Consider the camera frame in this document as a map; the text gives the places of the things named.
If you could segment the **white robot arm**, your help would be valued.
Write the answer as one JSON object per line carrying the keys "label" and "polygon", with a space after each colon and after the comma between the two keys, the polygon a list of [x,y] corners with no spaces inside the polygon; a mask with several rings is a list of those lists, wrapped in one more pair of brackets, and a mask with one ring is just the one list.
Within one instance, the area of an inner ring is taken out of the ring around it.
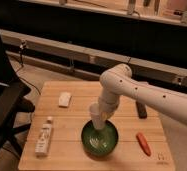
{"label": "white robot arm", "polygon": [[132,70],[126,64],[118,64],[100,75],[102,92],[98,103],[104,118],[109,119],[114,115],[123,95],[187,126],[187,94],[142,83],[131,76]]}

